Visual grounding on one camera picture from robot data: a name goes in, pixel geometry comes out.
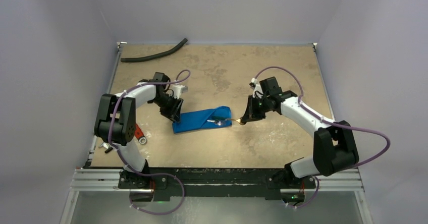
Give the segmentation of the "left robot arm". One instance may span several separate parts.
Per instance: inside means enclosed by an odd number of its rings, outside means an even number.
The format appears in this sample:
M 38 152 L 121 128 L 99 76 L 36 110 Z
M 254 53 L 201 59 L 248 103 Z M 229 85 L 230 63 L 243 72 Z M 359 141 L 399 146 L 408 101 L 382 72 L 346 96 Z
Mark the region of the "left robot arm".
M 94 134 L 117 152 L 124 170 L 132 173 L 131 182 L 137 188 L 148 186 L 152 174 L 147 160 L 133 142 L 136 110 L 146 103 L 154 103 L 163 117 L 179 123 L 184 102 L 181 95 L 187 90 L 180 80 L 171 80 L 166 74 L 156 72 L 152 79 L 143 79 L 121 93 L 101 96 Z

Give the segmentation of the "silver fork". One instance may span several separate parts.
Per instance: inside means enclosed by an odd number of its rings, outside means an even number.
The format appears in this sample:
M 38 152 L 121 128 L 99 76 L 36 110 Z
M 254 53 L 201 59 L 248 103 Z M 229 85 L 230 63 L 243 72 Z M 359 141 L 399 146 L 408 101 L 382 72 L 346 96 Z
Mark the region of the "silver fork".
M 213 123 L 217 126 L 224 126 L 227 124 L 227 121 L 225 120 L 207 120 L 208 123 Z

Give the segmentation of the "blue cloth napkin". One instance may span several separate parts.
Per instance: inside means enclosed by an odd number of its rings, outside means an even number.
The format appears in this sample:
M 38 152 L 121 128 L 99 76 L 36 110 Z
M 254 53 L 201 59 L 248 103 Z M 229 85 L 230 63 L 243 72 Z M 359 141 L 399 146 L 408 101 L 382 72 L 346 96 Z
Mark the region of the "blue cloth napkin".
M 227 124 L 224 126 L 217 126 L 213 123 L 208 123 L 207 120 L 212 120 L 213 116 L 231 118 L 231 109 L 228 106 L 219 106 L 216 108 L 181 113 L 180 122 L 172 123 L 173 132 L 174 134 L 179 134 L 190 131 L 232 126 L 232 121 L 227 121 Z

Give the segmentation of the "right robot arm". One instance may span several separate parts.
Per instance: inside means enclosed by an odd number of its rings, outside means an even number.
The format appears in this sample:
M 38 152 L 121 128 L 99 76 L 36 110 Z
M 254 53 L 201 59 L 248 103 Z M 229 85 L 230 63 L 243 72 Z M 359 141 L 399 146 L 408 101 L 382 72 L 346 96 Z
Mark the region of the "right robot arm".
M 240 124 L 263 120 L 266 113 L 274 111 L 313 138 L 312 156 L 285 165 L 283 180 L 287 186 L 296 187 L 307 176 L 330 176 L 358 163 L 355 139 L 347 121 L 339 122 L 338 127 L 324 123 L 323 115 L 308 113 L 309 107 L 293 91 L 283 91 L 275 77 L 261 81 L 252 78 L 249 85 L 253 93 L 248 96 Z

